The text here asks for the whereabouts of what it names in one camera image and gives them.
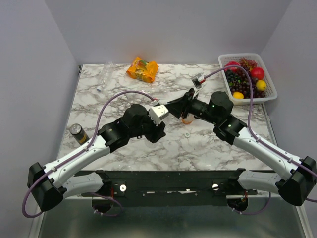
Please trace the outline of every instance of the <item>bolt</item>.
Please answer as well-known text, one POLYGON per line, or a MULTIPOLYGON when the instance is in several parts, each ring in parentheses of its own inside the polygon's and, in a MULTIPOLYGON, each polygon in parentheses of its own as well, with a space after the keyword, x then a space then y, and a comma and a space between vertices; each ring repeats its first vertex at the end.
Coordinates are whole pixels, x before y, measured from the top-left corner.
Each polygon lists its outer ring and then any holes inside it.
POLYGON ((214 191, 218 191, 218 190, 219 190, 219 185, 216 184, 216 183, 214 183, 214 184, 212 185, 212 189, 213 189, 214 191))

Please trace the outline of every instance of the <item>plastic basket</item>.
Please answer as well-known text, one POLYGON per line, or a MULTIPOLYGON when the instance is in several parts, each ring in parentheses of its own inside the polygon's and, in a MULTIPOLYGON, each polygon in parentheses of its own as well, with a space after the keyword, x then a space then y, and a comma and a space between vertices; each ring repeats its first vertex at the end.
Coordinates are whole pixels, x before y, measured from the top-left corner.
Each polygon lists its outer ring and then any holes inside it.
MULTIPOLYGON (((258 66, 264 70, 264 79, 263 80, 266 83, 265 98, 254 98, 253 103, 260 104, 260 103, 263 103, 263 102, 266 102, 269 100, 276 99, 277 98, 277 91, 276 91, 275 86, 272 82, 272 79, 271 79, 271 77, 266 69, 266 66, 263 63, 263 60, 261 59, 261 57, 258 54, 245 53, 245 54, 220 55, 218 57, 218 61, 219 61, 220 67, 222 68, 230 61, 239 62, 239 59, 242 57, 245 57, 247 60, 254 60, 258 64, 258 66)), ((230 100, 233 102, 233 104, 234 105, 248 105, 248 104, 250 104, 250 99, 235 99, 235 98, 233 98, 233 96, 231 95, 230 89, 229 89, 226 75, 225 75, 224 71, 222 71, 221 73, 222 73, 222 76, 224 79, 224 83, 226 85, 227 94, 228 94, 230 100)))

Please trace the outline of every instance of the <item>can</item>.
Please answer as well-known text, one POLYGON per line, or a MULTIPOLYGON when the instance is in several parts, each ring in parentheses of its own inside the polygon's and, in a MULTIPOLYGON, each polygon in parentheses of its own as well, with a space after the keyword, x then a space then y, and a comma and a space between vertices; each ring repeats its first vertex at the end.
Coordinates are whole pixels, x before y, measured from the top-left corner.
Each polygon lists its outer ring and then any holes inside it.
POLYGON ((70 134, 74 136, 77 142, 80 145, 83 145, 89 140, 89 136, 84 131, 83 127, 80 124, 73 124, 69 129, 70 134))

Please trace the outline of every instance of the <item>grey wall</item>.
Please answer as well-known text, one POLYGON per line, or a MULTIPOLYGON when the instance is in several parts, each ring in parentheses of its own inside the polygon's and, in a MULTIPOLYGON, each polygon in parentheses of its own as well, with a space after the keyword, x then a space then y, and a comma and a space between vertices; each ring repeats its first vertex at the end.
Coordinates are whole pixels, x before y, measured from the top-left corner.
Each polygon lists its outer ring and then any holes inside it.
POLYGON ((57 156, 78 66, 44 0, 2 0, 0 22, 0 237, 26 238, 28 168, 57 156))
POLYGON ((217 62, 260 53, 290 0, 46 0, 80 63, 217 62))
MULTIPOLYGON (((317 159, 317 1, 293 0, 261 56, 278 92, 267 103, 278 145, 317 159)), ((317 204, 305 208, 317 237, 317 204)))

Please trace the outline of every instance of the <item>clear plastic bottle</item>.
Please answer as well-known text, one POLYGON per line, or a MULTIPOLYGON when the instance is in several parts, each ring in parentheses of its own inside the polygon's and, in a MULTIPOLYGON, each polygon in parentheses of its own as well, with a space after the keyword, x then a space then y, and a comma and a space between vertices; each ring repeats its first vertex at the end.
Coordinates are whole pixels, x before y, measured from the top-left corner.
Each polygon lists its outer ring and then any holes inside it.
POLYGON ((113 74, 113 70, 114 70, 114 65, 112 62, 107 62, 104 64, 104 67, 99 74, 99 81, 97 86, 98 92, 101 92, 105 88, 107 81, 110 80, 113 74))

